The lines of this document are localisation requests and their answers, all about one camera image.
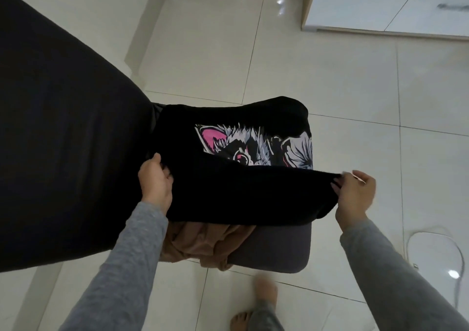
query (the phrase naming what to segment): gray pants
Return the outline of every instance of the gray pants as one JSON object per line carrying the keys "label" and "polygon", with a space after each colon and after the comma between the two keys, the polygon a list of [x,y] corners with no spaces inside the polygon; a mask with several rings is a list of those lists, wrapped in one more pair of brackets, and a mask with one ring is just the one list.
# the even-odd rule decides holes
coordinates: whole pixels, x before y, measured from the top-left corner
{"label": "gray pants", "polygon": [[249,319],[248,331],[284,331],[271,303],[265,300],[257,302]]}

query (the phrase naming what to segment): bare foot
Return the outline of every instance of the bare foot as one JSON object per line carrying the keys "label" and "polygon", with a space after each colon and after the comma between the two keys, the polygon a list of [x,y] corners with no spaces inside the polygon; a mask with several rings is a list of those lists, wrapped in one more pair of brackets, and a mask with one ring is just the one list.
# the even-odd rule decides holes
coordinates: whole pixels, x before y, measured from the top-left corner
{"label": "bare foot", "polygon": [[233,316],[230,322],[230,331],[247,331],[250,312],[239,313]]}
{"label": "bare foot", "polygon": [[254,279],[254,292],[257,300],[266,300],[273,307],[277,306],[277,286],[266,274],[259,274]]}

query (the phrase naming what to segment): brown fabric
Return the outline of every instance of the brown fabric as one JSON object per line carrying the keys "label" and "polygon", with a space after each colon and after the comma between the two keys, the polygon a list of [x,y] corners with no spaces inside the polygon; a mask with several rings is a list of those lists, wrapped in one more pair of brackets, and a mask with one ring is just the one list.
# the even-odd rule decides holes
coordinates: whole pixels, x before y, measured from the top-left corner
{"label": "brown fabric", "polygon": [[169,222],[160,261],[197,258],[202,267],[228,270],[227,259],[254,231],[255,226],[205,222]]}

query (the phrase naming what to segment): cat graphic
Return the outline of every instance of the cat graphic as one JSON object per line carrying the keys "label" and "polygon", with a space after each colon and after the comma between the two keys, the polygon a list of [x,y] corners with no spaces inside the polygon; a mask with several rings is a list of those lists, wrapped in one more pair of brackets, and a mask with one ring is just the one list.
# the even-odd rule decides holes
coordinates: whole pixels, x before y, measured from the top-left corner
{"label": "cat graphic", "polygon": [[273,165],[313,169],[311,138],[269,136],[262,127],[196,125],[205,152],[243,165]]}

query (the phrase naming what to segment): person's right hand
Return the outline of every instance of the person's right hand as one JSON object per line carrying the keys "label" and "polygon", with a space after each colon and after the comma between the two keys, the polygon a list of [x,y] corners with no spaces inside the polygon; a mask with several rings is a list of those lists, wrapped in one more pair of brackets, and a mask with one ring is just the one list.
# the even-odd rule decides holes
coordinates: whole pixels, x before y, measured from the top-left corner
{"label": "person's right hand", "polygon": [[353,170],[352,173],[344,172],[340,178],[334,179],[337,185],[331,183],[339,197],[335,218],[342,231],[367,218],[366,210],[372,205],[376,192],[374,178],[360,170]]}
{"label": "person's right hand", "polygon": [[138,172],[142,188],[142,201],[160,208],[163,215],[173,201],[173,176],[168,168],[161,168],[161,155],[155,153],[153,158],[144,162]]}

